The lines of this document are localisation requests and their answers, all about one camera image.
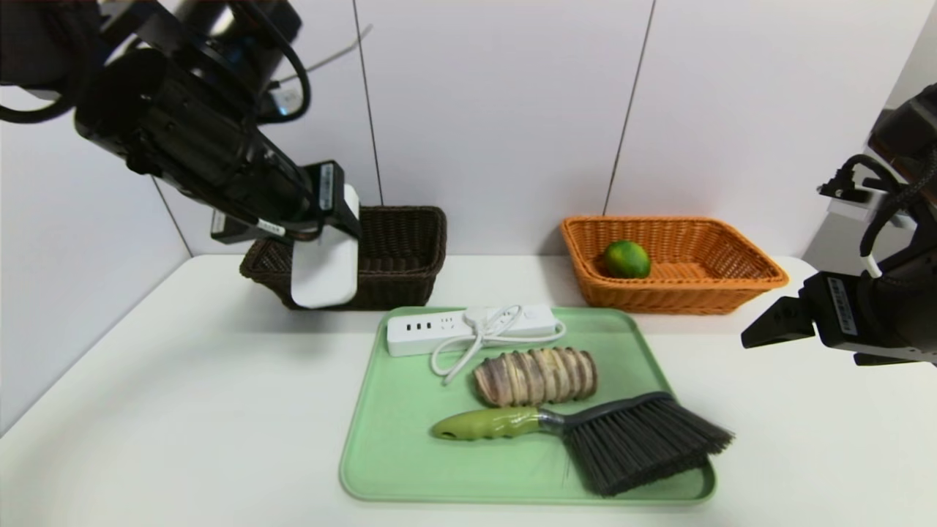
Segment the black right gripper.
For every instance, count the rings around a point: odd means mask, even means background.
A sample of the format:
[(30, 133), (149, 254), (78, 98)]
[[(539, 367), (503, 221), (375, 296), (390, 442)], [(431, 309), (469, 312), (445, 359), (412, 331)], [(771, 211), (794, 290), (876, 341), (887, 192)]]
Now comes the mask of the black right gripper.
[(741, 333), (742, 347), (815, 337), (815, 324), (824, 346), (850, 351), (856, 366), (935, 363), (934, 284), (899, 287), (866, 274), (820, 272), (805, 281), (801, 298), (771, 304)]

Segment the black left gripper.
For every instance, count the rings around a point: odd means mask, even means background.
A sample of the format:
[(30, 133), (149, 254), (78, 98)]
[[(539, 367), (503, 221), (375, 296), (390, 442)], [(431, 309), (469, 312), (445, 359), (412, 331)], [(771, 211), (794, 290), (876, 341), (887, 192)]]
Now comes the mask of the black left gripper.
[(360, 199), (343, 195), (337, 164), (300, 167), (257, 127), (244, 148), (247, 216), (258, 230), (291, 242), (313, 242), (330, 225), (360, 239)]

